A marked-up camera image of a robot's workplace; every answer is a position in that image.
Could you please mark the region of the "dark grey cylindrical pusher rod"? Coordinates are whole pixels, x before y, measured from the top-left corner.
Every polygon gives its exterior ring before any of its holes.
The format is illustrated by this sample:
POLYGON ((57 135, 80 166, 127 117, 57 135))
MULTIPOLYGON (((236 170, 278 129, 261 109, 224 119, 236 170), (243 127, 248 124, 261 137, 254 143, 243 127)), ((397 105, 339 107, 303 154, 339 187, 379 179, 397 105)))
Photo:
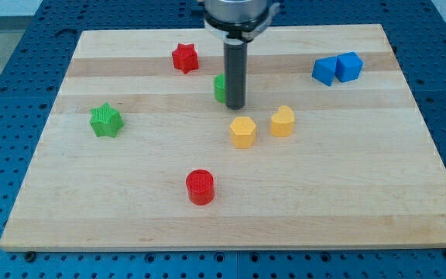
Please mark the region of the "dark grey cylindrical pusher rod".
POLYGON ((225 104, 239 110, 245 106, 247 44, 224 44, 225 104))

